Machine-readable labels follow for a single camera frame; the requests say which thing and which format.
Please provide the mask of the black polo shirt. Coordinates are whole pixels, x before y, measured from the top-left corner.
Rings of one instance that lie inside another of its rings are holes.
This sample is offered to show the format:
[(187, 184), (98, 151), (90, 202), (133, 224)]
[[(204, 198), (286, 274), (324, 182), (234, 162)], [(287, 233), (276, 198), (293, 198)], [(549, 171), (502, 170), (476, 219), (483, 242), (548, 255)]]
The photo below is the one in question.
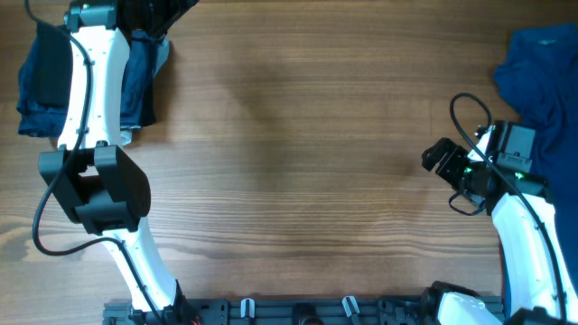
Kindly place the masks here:
[(33, 67), (32, 97), (46, 106), (69, 104), (72, 51), (66, 34), (58, 27), (37, 25), (37, 59)]

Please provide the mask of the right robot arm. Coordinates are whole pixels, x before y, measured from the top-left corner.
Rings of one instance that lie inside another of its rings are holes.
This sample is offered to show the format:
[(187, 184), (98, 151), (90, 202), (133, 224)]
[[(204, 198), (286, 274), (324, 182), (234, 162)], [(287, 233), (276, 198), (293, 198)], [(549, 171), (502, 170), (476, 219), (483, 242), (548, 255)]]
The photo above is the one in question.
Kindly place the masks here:
[(545, 179), (529, 172), (535, 135), (498, 121), (478, 129), (472, 150), (441, 138), (424, 151), (422, 165), (491, 216), (507, 269), (508, 322), (575, 324), (577, 294), (557, 239), (555, 207)]

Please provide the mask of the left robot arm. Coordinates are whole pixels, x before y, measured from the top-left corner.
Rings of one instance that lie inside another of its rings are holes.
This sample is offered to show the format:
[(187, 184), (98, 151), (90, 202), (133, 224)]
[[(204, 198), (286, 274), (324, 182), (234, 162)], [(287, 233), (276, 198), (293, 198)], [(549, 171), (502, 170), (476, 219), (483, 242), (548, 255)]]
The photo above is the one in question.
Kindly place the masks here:
[(128, 318), (135, 324), (200, 324), (202, 318), (160, 257), (147, 215), (151, 189), (145, 173), (123, 151), (121, 86), (129, 44), (126, 33), (164, 36), (196, 0), (73, 1), (65, 14), (71, 54), (68, 113), (58, 148), (41, 153), (39, 172), (47, 184), (33, 217), (33, 243), (54, 197), (92, 240), (62, 250), (72, 255), (101, 243), (112, 255), (131, 293)]

